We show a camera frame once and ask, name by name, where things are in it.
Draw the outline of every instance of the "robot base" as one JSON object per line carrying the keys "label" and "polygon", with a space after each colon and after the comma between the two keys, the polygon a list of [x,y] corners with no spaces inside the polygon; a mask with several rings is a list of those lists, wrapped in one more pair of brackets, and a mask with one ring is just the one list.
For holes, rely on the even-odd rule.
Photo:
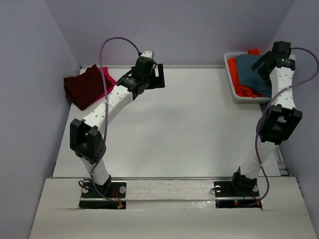
{"label": "robot base", "polygon": [[[126,208],[126,181],[112,181],[112,186],[106,193],[106,197],[112,202],[102,198],[95,192],[94,187],[89,179],[83,180],[83,187],[79,207],[82,209],[125,209]],[[114,198],[114,191],[121,200],[119,206],[118,199]]]}
{"label": "robot base", "polygon": [[261,203],[246,206],[259,200],[259,191],[233,187],[232,181],[214,182],[216,208],[262,208]]}

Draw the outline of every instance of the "orange cloth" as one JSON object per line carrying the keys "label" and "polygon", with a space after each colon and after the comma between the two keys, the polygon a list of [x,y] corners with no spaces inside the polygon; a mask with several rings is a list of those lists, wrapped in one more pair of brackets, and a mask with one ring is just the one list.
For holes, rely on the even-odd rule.
{"label": "orange cloth", "polygon": [[[261,52],[259,49],[251,49],[248,51],[248,54],[251,55],[261,55]],[[238,78],[238,74],[237,74],[237,66],[236,66],[236,57],[233,58],[229,58],[227,60],[228,63],[228,68],[229,68],[229,72],[231,75],[231,80],[233,82],[234,88],[235,88],[235,92],[238,96],[241,97],[263,97],[262,94],[256,93],[253,89],[246,87],[246,86],[242,86],[240,84],[239,78]]]}

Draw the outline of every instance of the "pink cloth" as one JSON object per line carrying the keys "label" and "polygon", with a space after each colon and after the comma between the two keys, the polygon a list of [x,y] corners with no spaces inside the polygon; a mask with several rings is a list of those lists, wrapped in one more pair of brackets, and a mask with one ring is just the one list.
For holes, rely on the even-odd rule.
{"label": "pink cloth", "polygon": [[[112,76],[110,76],[109,74],[109,70],[107,67],[103,67],[103,73],[104,73],[104,76],[105,76],[105,80],[107,81],[110,81],[112,83],[112,87],[109,87],[107,90],[108,90],[108,94],[113,90],[114,86],[116,85],[116,81],[112,78]],[[96,100],[95,102],[97,102],[99,99],[105,97],[105,93],[103,92],[102,95],[100,95]]]}

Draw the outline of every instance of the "pile of cloth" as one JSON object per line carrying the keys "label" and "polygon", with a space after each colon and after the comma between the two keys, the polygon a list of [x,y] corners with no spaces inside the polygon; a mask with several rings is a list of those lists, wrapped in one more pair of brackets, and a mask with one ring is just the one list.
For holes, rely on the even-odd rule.
{"label": "pile of cloth", "polygon": [[269,97],[272,89],[266,85],[257,70],[252,71],[251,66],[261,57],[259,49],[252,49],[227,60],[235,92],[241,97]]}
{"label": "pile of cloth", "polygon": [[[107,67],[103,67],[108,94],[113,90],[116,81],[110,76]],[[64,78],[65,97],[80,110],[85,110],[94,102],[105,96],[103,78],[100,69],[93,65],[79,76]]]}

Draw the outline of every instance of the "teal cloth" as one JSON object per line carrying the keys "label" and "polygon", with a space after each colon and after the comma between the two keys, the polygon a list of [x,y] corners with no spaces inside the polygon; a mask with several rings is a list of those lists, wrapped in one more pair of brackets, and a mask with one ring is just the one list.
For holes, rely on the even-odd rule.
{"label": "teal cloth", "polygon": [[261,56],[242,54],[236,57],[237,73],[240,84],[255,90],[255,92],[263,94],[271,98],[271,87],[267,86],[265,81],[258,75],[257,69],[253,71],[251,66]]}

